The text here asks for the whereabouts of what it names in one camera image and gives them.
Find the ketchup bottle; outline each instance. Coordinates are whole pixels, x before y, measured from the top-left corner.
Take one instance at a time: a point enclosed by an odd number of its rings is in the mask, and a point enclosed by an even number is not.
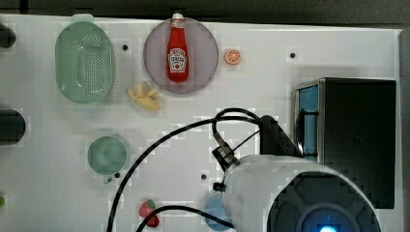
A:
[[[190,74],[188,47],[185,40],[184,17],[181,14],[172,16],[172,29],[166,50],[166,72],[171,81],[181,83]]]

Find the white tabletop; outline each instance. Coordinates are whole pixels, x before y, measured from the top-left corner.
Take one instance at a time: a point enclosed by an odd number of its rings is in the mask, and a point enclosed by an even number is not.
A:
[[[157,20],[96,18],[114,45],[115,84],[101,102],[75,104],[55,83],[54,45],[69,17],[0,15],[15,30],[13,47],[0,48],[0,106],[20,112],[28,131],[14,146],[0,147],[0,231],[104,231],[111,201],[122,178],[110,184],[93,172],[87,146],[102,134],[118,133],[130,144],[130,163],[169,131],[215,116],[226,107],[272,115],[292,135],[292,89],[324,76],[395,79],[398,81],[399,30],[204,24],[220,47],[218,70],[209,85],[188,95],[161,92],[163,109],[155,114],[134,104],[127,87],[148,80],[142,49]],[[235,68],[222,53],[239,48],[244,56]],[[289,53],[297,54],[290,59]],[[397,138],[400,138],[397,102]],[[255,126],[224,124],[220,130],[232,145]],[[258,153],[258,140],[239,156]],[[384,231],[402,231],[401,149],[397,141],[395,208],[377,211]],[[211,151],[217,147],[210,126],[175,137],[146,159],[124,191],[116,231],[134,231],[141,219],[140,201],[184,204],[203,209],[213,195],[212,183],[222,171]],[[201,174],[208,179],[201,180]],[[209,231],[204,219],[181,212],[164,213],[150,231]]]

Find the green colander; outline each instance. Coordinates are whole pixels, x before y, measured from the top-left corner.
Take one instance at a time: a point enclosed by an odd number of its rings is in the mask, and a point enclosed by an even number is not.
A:
[[[72,102],[97,102],[113,84],[111,41],[93,21],[90,14],[75,14],[55,44],[57,86]]]

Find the pink plate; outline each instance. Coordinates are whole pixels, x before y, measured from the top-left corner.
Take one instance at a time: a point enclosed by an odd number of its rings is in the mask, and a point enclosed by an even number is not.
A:
[[[190,75],[183,83],[169,80],[165,55],[168,46],[171,20],[159,24],[148,36],[144,45],[144,65],[150,77],[163,89],[186,94],[206,85],[217,70],[219,51],[212,33],[202,23],[185,18],[185,34],[190,57]]]

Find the blue light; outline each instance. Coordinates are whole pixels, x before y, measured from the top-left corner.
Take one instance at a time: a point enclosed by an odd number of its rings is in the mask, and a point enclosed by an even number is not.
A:
[[[337,231],[332,226],[324,226],[322,229],[320,229],[320,232],[337,232]]]

